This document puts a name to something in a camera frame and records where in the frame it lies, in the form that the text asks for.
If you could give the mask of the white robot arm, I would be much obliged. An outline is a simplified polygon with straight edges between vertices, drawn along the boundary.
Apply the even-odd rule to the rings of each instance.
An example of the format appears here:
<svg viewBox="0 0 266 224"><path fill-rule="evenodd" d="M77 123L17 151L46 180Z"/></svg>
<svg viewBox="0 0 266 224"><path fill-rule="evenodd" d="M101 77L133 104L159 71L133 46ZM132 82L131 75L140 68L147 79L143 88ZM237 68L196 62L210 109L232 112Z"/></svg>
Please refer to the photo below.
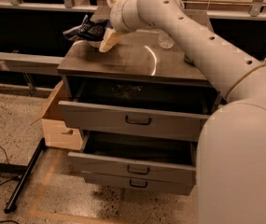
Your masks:
<svg viewBox="0 0 266 224"><path fill-rule="evenodd" d="M266 224L266 63L188 17L176 0L107 0L100 49L140 28L167 33L226 100L197 149L199 224Z"/></svg>

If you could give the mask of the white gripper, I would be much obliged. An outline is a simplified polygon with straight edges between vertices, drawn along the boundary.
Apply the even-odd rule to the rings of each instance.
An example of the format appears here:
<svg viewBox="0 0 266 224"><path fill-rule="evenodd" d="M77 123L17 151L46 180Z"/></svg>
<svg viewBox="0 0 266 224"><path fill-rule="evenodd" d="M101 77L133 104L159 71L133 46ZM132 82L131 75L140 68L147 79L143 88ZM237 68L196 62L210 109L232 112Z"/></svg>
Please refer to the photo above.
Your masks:
<svg viewBox="0 0 266 224"><path fill-rule="evenodd" d="M121 39L121 34L148 28L138 13L137 0L106 0L111 7L110 21L114 29L107 28L100 44L100 52L110 51Z"/></svg>

